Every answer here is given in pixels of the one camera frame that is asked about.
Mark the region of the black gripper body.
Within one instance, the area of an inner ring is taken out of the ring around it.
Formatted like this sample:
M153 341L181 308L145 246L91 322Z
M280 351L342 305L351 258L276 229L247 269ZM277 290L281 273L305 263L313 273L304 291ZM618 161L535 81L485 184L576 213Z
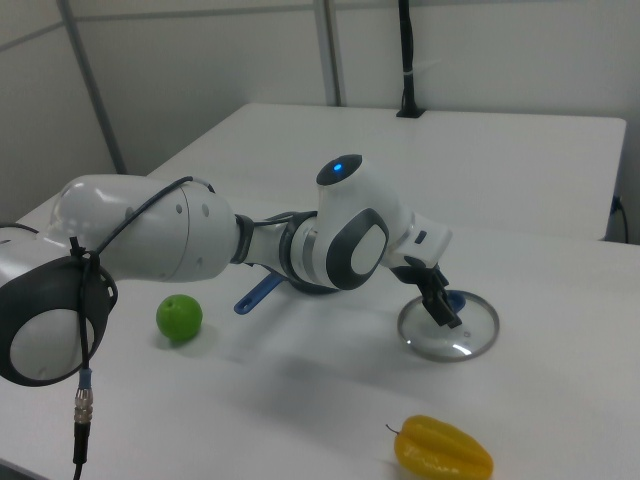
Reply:
M405 284L416 285L419 289L437 289L441 287L441 272L439 264L427 267L426 264L417 258L405 256L407 265L397 266L391 272L398 280Z

